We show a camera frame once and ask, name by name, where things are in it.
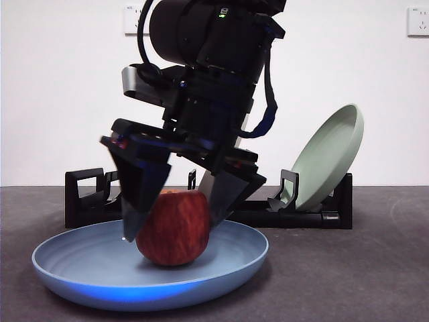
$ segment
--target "electrical socket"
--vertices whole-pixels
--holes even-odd
[[[429,36],[429,7],[408,8],[408,35]]]
[[[125,35],[137,35],[140,13],[143,6],[126,5],[123,9],[123,32]]]

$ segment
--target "apple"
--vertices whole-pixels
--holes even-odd
[[[139,251],[153,263],[177,266],[195,260],[206,249],[210,215],[199,191],[168,191],[155,205],[136,237]]]

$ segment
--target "light blue plate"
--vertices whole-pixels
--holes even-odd
[[[185,266],[152,264],[123,241],[121,221],[54,236],[32,261],[42,282],[61,297],[112,311],[159,311],[202,303],[248,281],[261,267],[268,241],[258,230],[224,221],[207,249]]]

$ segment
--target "green plate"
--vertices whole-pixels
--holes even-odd
[[[333,192],[356,157],[363,128],[362,113],[356,105],[347,105],[312,136],[292,167],[300,175],[297,210],[311,210]],[[291,194],[292,184],[287,182],[282,201],[287,203]]]

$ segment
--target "cable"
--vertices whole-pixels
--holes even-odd
[[[271,75],[269,72],[270,60],[271,60],[271,45],[267,49],[265,54],[265,68],[264,68],[264,81],[265,81],[265,98],[267,100],[267,108],[263,114],[262,120],[251,132],[243,131],[241,129],[236,129],[235,132],[238,136],[244,139],[254,139],[264,136],[274,124],[275,113],[277,112],[277,103],[274,98],[274,91],[271,85]]]
[[[154,0],[146,0],[143,9],[140,13],[139,25],[137,26],[137,45],[139,46],[140,56],[144,63],[149,64],[148,66],[150,66],[150,61],[147,57],[145,44],[143,42],[143,28],[145,25],[147,14],[149,13],[150,6],[153,2]]]

